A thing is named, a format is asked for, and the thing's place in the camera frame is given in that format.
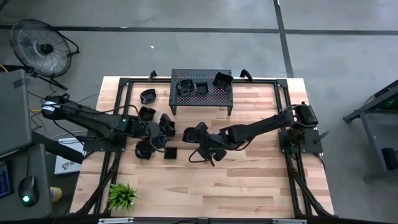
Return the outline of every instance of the black perforated tray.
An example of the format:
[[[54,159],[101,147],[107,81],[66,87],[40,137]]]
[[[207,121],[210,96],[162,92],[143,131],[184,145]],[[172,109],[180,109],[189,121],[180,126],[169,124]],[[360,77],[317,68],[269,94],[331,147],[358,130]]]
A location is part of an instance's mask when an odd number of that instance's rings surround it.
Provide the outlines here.
[[[218,72],[231,75],[231,70],[198,70],[198,69],[173,69],[170,83],[170,106],[233,106],[232,86],[227,91],[213,86],[214,78]],[[175,88],[179,81],[192,79],[193,84],[204,83],[208,85],[207,94],[197,95],[193,91],[185,96],[178,96]]]

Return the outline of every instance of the potted plant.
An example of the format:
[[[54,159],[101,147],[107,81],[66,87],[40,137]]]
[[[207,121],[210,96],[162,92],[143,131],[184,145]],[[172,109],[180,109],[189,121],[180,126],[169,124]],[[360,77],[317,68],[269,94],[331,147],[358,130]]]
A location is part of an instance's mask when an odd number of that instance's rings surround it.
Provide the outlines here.
[[[129,184],[127,186],[124,184],[111,184],[107,200],[110,203],[108,210],[117,210],[119,207],[129,210],[137,198],[136,193],[137,190],[130,188]]]

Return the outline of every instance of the robotic arm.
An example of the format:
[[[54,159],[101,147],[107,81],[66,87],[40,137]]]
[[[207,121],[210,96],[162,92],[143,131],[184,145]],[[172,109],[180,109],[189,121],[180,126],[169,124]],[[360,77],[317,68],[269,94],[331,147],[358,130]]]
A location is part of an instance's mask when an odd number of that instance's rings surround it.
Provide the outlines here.
[[[194,153],[199,153],[204,160],[190,162],[210,161],[214,165],[213,159],[220,161],[226,155],[226,151],[241,151],[258,135],[266,132],[290,127],[288,130],[289,142],[291,145],[299,145],[304,139],[305,130],[313,129],[318,124],[317,117],[312,107],[304,102],[301,105],[292,105],[270,118],[245,125],[238,124],[223,128],[219,134],[209,134],[205,123],[199,123],[195,128],[187,128],[184,131],[184,142],[197,143],[199,148]]]
[[[157,124],[152,121],[143,121],[139,116],[107,114],[106,112],[110,111],[93,110],[69,100],[68,94],[47,96],[45,100],[41,111],[44,118],[54,121],[65,119],[80,125],[94,131],[99,141],[105,140],[117,144],[122,136],[140,138],[151,145],[150,153],[152,153],[163,148],[169,137],[175,135],[174,122],[166,114],[162,115]]]

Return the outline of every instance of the wooden tabletop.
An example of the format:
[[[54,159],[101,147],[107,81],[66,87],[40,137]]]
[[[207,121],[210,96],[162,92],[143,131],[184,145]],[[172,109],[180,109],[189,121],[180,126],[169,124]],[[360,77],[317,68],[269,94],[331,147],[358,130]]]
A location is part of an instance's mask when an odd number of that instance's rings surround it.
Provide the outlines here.
[[[96,109],[114,107],[120,77],[104,77]],[[288,78],[292,104],[308,102],[304,81]],[[250,124],[277,113],[272,85],[234,84],[234,107],[227,116],[225,107],[179,106],[173,116],[169,107],[169,83],[135,83],[130,104],[140,108],[139,95],[155,88],[157,99],[146,107],[157,110],[154,121],[167,113],[175,121],[176,136],[167,143],[178,147],[176,160],[165,160],[156,152],[150,160],[138,159],[134,154],[137,139],[127,140],[118,172],[118,183],[137,189],[139,197],[129,210],[116,210],[119,217],[230,217],[230,218],[292,218],[292,199],[284,156],[280,153],[277,131],[262,134],[243,151],[228,151],[226,157],[215,162],[192,164],[189,155],[196,145],[181,141],[187,127],[204,121],[209,133],[233,124]],[[124,103],[126,91],[121,102]],[[93,193],[100,179],[104,153],[96,152],[81,165],[80,176],[73,198],[71,212],[81,208]],[[323,166],[314,155],[303,155],[307,184],[323,207],[333,213],[328,184]],[[301,190],[298,190],[300,208],[304,212]],[[105,207],[108,188],[103,194]]]

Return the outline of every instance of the fan grille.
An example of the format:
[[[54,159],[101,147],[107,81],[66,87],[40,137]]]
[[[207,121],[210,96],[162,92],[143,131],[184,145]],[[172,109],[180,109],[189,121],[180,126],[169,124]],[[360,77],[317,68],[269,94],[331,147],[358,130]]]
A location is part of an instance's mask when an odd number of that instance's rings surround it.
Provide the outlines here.
[[[14,25],[11,46],[22,64],[45,77],[65,74],[72,63],[67,41],[52,26],[34,19]]]

